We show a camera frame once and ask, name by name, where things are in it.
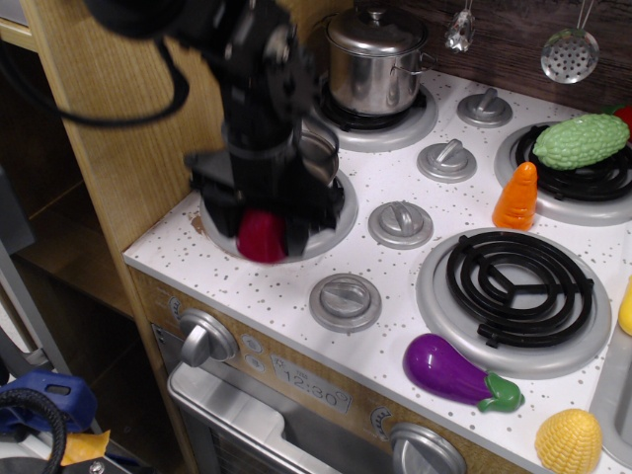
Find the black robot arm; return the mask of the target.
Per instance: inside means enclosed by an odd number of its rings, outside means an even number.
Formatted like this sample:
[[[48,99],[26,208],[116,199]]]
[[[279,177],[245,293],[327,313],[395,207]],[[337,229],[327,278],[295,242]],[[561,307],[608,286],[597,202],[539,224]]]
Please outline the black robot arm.
[[[338,140],[313,130],[321,84],[289,13],[274,1],[91,1],[94,18],[135,40],[197,50],[223,108],[218,152],[190,154],[192,187],[216,231],[252,261],[301,257],[335,229],[345,202]]]

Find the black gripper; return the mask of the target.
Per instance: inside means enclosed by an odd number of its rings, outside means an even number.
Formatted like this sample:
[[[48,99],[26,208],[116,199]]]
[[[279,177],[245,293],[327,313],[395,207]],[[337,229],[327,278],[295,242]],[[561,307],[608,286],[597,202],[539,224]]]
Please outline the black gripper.
[[[265,210],[285,217],[288,256],[302,256],[321,228],[336,228],[344,205],[343,189],[314,178],[297,149],[279,160],[240,158],[227,150],[194,152],[185,156],[185,165],[221,235],[236,237],[247,209]]]

